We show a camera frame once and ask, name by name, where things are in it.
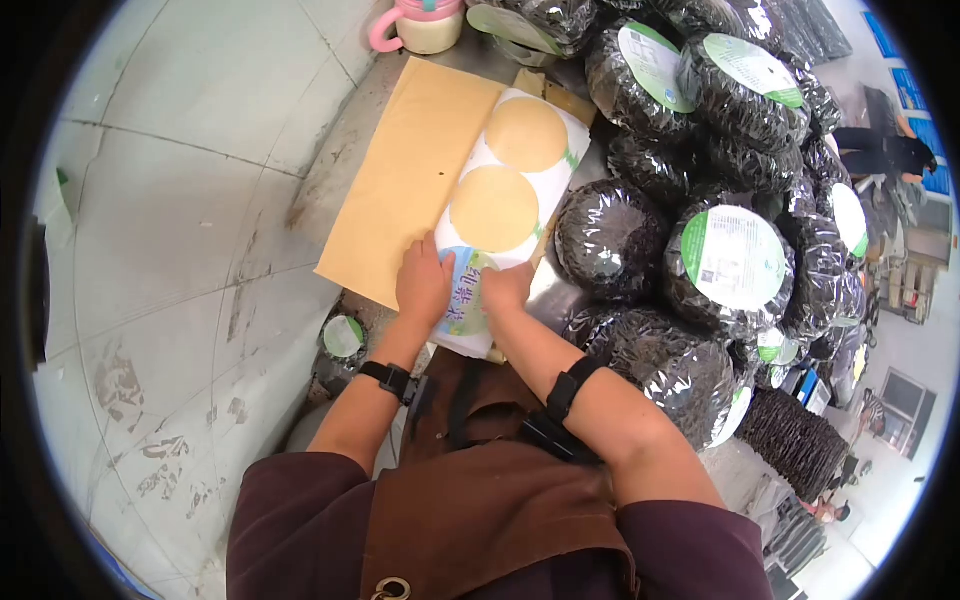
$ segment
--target tan cardboard sheet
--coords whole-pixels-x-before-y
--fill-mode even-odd
[[[410,58],[315,273],[396,310],[403,252],[437,225],[506,87]]]

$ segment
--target brown apron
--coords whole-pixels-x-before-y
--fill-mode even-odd
[[[604,473],[513,441],[527,412],[542,405],[512,367],[471,361],[438,348],[427,367],[433,400],[411,411],[400,469],[384,470],[376,484],[360,597],[401,578],[412,600],[452,600],[589,548],[617,551],[624,594],[636,597],[634,559]],[[460,421],[467,439],[451,440],[449,425]]]

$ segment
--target metal ring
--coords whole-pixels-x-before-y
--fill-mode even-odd
[[[397,584],[403,588],[403,592],[399,595],[387,595],[390,593],[387,591],[387,586],[389,584]],[[400,579],[399,577],[388,577],[382,580],[376,585],[376,593],[373,595],[372,600],[379,600],[381,598],[393,598],[395,600],[407,600],[410,597],[410,584],[407,583],[405,579]]]

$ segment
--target apron ring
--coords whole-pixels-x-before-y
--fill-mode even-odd
[[[410,597],[410,584],[405,579],[399,577],[388,577],[376,585],[376,592],[371,600],[386,600],[393,598],[395,600],[407,600]]]

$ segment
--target maroon shirt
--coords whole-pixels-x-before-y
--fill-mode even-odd
[[[375,486],[339,454],[281,454],[252,465],[230,527],[230,600],[358,598]],[[623,507],[617,527],[634,554],[643,598],[773,598],[760,529],[743,516],[658,500]],[[582,550],[532,564],[464,597],[614,600],[622,597],[617,578],[611,551]]]

